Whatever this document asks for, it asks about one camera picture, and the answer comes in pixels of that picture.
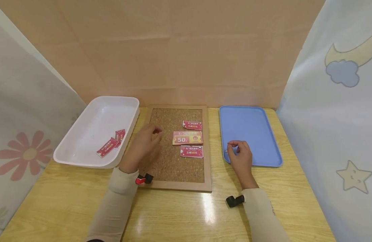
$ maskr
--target yellow star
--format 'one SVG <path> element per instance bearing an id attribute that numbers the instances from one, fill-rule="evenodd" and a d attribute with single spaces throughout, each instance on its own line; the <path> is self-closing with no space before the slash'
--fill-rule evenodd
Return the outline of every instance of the yellow star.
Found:
<path id="1" fill-rule="evenodd" d="M 365 181 L 372 175 L 371 171 L 359 170 L 351 161 L 348 161 L 347 168 L 337 171 L 337 174 L 343 178 L 343 189 L 345 191 L 357 188 L 363 193 L 369 193 Z"/>

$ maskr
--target white curtain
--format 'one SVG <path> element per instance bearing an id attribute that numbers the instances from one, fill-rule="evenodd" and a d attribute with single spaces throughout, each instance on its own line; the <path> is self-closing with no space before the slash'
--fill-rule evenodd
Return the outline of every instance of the white curtain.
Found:
<path id="1" fill-rule="evenodd" d="M 84 108 L 0 11 L 0 234 Z"/>
<path id="2" fill-rule="evenodd" d="M 372 0 L 326 0 L 278 116 L 336 240 L 372 242 Z"/>

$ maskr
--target left hand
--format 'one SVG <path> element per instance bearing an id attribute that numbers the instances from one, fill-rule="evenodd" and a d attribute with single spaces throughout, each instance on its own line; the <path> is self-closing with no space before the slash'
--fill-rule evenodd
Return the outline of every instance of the left hand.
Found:
<path id="1" fill-rule="evenodd" d="M 237 147 L 235 155 L 232 147 Z M 258 188 L 255 178 L 252 176 L 252 151 L 246 141 L 232 140 L 227 147 L 230 165 L 237 175 L 242 189 Z"/>
<path id="2" fill-rule="evenodd" d="M 130 144 L 129 150 L 124 154 L 119 169 L 127 174 L 138 170 L 140 161 L 150 154 L 162 138 L 162 129 L 153 123 L 143 126 Z"/>

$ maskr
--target red coupon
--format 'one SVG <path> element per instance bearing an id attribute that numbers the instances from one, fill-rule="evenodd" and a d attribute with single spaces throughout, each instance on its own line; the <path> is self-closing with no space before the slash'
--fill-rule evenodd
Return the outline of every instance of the red coupon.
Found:
<path id="1" fill-rule="evenodd" d="M 203 146 L 181 146 L 181 157 L 203 157 Z"/>
<path id="2" fill-rule="evenodd" d="M 183 121 L 182 126 L 187 129 L 202 130 L 202 123 L 195 121 Z"/>
<path id="3" fill-rule="evenodd" d="M 119 147 L 120 144 L 121 144 L 121 141 L 123 140 L 125 136 L 125 129 L 122 129 L 122 130 L 117 130 L 115 132 L 115 139 L 118 141 L 117 145 L 115 146 L 115 148 Z"/>
<path id="4" fill-rule="evenodd" d="M 118 143 L 118 140 L 111 137 L 110 140 L 108 140 L 108 142 L 105 143 L 105 145 L 103 145 L 103 147 L 101 147 L 99 150 L 97 150 L 97 155 L 99 155 L 101 158 L 103 158 L 104 156 L 106 156 L 113 148 L 115 148 L 115 146 L 117 145 Z"/>

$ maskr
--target wooden frame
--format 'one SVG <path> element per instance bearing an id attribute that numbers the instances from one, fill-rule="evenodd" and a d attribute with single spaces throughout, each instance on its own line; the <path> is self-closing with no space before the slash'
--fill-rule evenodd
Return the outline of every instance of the wooden frame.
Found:
<path id="1" fill-rule="evenodd" d="M 187 191 L 201 191 L 212 192 L 212 172 L 210 162 L 210 148 L 209 148 L 209 123 L 207 115 L 207 106 L 188 106 L 188 105 L 150 105 L 148 106 L 147 117 L 145 123 L 151 120 L 153 109 L 201 109 L 202 123 L 203 123 L 203 173 L 204 183 L 186 183 L 178 181 L 152 181 L 151 184 L 140 184 L 140 188 L 154 188 L 154 189 L 172 189 L 172 190 L 187 190 Z"/>

